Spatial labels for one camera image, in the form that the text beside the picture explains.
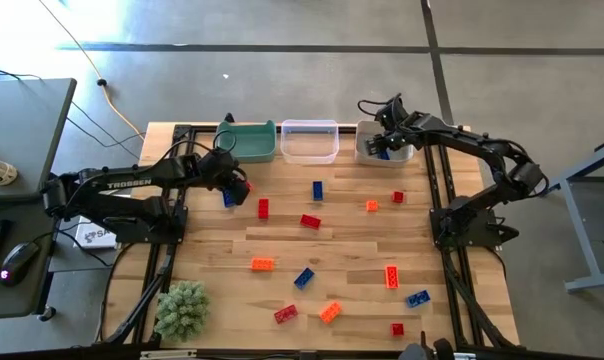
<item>yellow cable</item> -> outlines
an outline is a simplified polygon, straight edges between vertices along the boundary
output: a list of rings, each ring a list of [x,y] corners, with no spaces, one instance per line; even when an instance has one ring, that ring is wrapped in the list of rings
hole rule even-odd
[[[58,20],[58,18],[55,16],[55,14],[53,14],[53,12],[51,11],[51,9],[49,9],[48,6],[46,6],[46,4],[42,1],[42,0],[38,0],[40,2],[40,4],[42,4],[42,6],[44,6],[44,8],[46,9],[46,11],[49,12],[49,14],[51,14],[51,16],[55,19],[55,21],[57,21],[58,24],[60,24],[60,26],[62,27],[62,29],[64,29],[64,31],[66,31],[67,34],[69,34],[69,36],[71,37],[71,39],[73,39],[73,41],[75,42],[75,45],[78,46],[78,48],[80,50],[82,50],[82,53],[84,54],[84,56],[86,57],[87,60],[89,60],[89,63],[91,64],[91,67],[93,67],[93,71],[95,72],[95,75],[98,77],[98,86],[100,86],[102,88],[102,93],[104,94],[104,98],[106,99],[106,102],[109,104],[109,106],[111,107],[111,109],[118,114],[118,116],[120,117],[120,119],[122,119],[122,121],[124,121],[129,127],[131,127],[131,129],[133,129],[133,131],[135,131],[135,133],[140,137],[140,139],[144,140],[144,136],[142,136],[142,134],[140,133],[140,130],[138,130],[137,127],[135,127],[135,125],[133,125],[129,119],[126,118],[126,116],[122,115],[121,112],[118,111],[118,109],[115,107],[115,105],[113,105],[113,103],[111,102],[111,98],[109,97],[109,93],[106,91],[106,80],[104,80],[102,78],[102,74],[100,74],[100,70],[98,70],[98,67],[95,66],[95,63],[93,63],[93,60],[91,60],[91,57],[89,57],[89,54],[86,53],[86,51],[84,51],[84,48],[82,47],[82,45],[80,45],[80,42],[78,42],[75,39],[75,36],[73,36],[73,34],[71,34],[71,32],[64,26],[64,24],[62,24],[62,22],[60,20]]]

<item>desk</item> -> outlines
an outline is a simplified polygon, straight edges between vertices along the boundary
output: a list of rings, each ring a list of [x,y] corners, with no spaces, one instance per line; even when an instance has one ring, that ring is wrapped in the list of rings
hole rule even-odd
[[[74,79],[0,81],[0,159],[19,173],[14,183],[0,186],[0,219],[13,222],[0,244],[0,268],[17,244],[53,230],[54,220],[44,213],[37,191],[51,171],[75,85]],[[44,310],[52,242],[50,236],[38,240],[40,252],[18,285],[0,284],[0,318]]]
[[[0,200],[41,197],[75,85],[74,79],[0,80],[0,160],[19,175],[0,186]]]
[[[174,125],[149,124],[141,164],[152,164],[165,152]],[[212,136],[199,134],[196,140],[210,145]],[[449,157],[458,194],[483,188],[475,158],[456,151]],[[422,152],[404,168],[367,167],[354,163],[354,135],[341,135],[332,165],[287,164],[278,145],[273,162],[242,168],[255,188],[243,206],[225,209],[219,192],[188,190],[186,235],[178,247],[172,280],[204,281],[212,300],[211,316],[196,340],[164,342],[163,347],[401,350],[419,342],[420,330],[426,331],[429,343],[442,337],[452,341],[441,257],[432,245],[428,220],[432,205]],[[324,182],[321,203],[312,201],[314,180]],[[392,203],[392,191],[404,191],[407,203]],[[156,194],[158,189],[139,188],[132,196]],[[266,222],[257,219],[257,202],[263,197],[269,198]],[[367,200],[378,200],[379,211],[367,213]],[[301,227],[301,214],[321,218],[321,228]],[[148,252],[147,245],[132,247],[116,269],[106,334],[137,302]],[[468,252],[478,302],[517,343],[499,262],[485,249]],[[274,257],[275,271],[251,272],[253,256]],[[385,287],[384,266],[389,264],[399,268],[399,289]],[[316,276],[300,291],[293,280],[306,266]],[[409,309],[406,297],[424,289],[431,302]],[[318,314],[332,301],[339,301],[343,310],[325,325]],[[290,304],[296,305],[297,318],[276,324],[273,313]],[[154,310],[155,302],[149,308],[145,339],[152,331]],[[466,307],[460,310],[470,338]],[[393,322],[404,323],[404,337],[390,335]]]

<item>computer mouse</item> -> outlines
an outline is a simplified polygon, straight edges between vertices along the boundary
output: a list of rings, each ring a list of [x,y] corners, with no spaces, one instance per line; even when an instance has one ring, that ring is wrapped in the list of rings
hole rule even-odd
[[[17,244],[6,256],[0,269],[0,283],[15,286],[20,283],[29,270],[29,264],[40,251],[40,245],[30,241]]]

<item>white container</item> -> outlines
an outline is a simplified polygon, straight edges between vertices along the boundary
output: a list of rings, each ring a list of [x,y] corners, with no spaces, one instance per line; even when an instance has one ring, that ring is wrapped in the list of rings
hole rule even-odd
[[[331,164],[340,150],[338,124],[333,120],[286,120],[280,150],[294,164]]]
[[[360,121],[355,130],[355,161],[364,165],[402,167],[413,157],[413,145],[405,146],[398,151],[387,150],[389,160],[383,160],[377,155],[369,155],[365,141],[376,134],[384,133],[384,128],[377,121]]]

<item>lego brick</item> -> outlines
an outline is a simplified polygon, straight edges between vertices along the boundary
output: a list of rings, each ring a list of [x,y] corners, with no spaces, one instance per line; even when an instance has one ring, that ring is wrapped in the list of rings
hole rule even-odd
[[[235,206],[235,201],[231,198],[231,193],[228,190],[222,190],[222,199],[224,200],[224,207],[230,208]]]
[[[340,311],[342,311],[342,306],[340,306],[340,303],[337,301],[333,302],[320,313],[320,318],[325,324],[329,324],[331,321],[333,321],[333,319],[335,319],[336,316],[338,316]]]
[[[391,324],[391,335],[393,335],[393,336],[404,335],[404,324]]]
[[[298,310],[295,308],[295,305],[287,306],[284,309],[273,314],[275,316],[275,321],[278,324],[282,324],[287,320],[291,320],[294,317],[298,316]]]
[[[397,289],[400,286],[398,280],[398,267],[395,265],[387,265],[385,268],[386,287],[387,289]]]
[[[322,220],[313,217],[313,216],[309,216],[309,215],[302,215],[302,218],[300,218],[300,224],[313,228],[313,229],[319,229],[320,228],[320,222],[322,222]]]
[[[313,200],[314,201],[324,200],[324,195],[322,194],[322,181],[313,182]]]
[[[375,200],[369,200],[366,202],[366,211],[375,212],[378,211],[378,202]]]
[[[411,296],[409,296],[408,298],[406,298],[406,303],[407,305],[409,305],[410,308],[414,308],[418,305],[424,304],[425,302],[428,302],[431,300],[431,297],[429,296],[429,293],[426,292],[426,290],[422,290],[417,294],[413,294]]]
[[[253,258],[251,259],[251,270],[253,271],[273,271],[275,260],[271,258]]]
[[[391,158],[389,157],[389,153],[384,150],[381,153],[378,153],[378,159],[380,160],[391,160]]]
[[[269,218],[269,199],[258,200],[258,219]]]
[[[404,202],[404,193],[399,191],[394,191],[391,195],[391,201],[402,204]]]
[[[300,276],[298,276],[298,278],[295,279],[295,281],[293,283],[295,284],[295,286],[298,287],[298,289],[302,290],[302,289],[304,289],[306,284],[311,280],[311,278],[313,277],[314,274],[315,273],[313,271],[311,271],[311,269],[306,268],[306,269],[304,269],[304,271],[302,271]]]

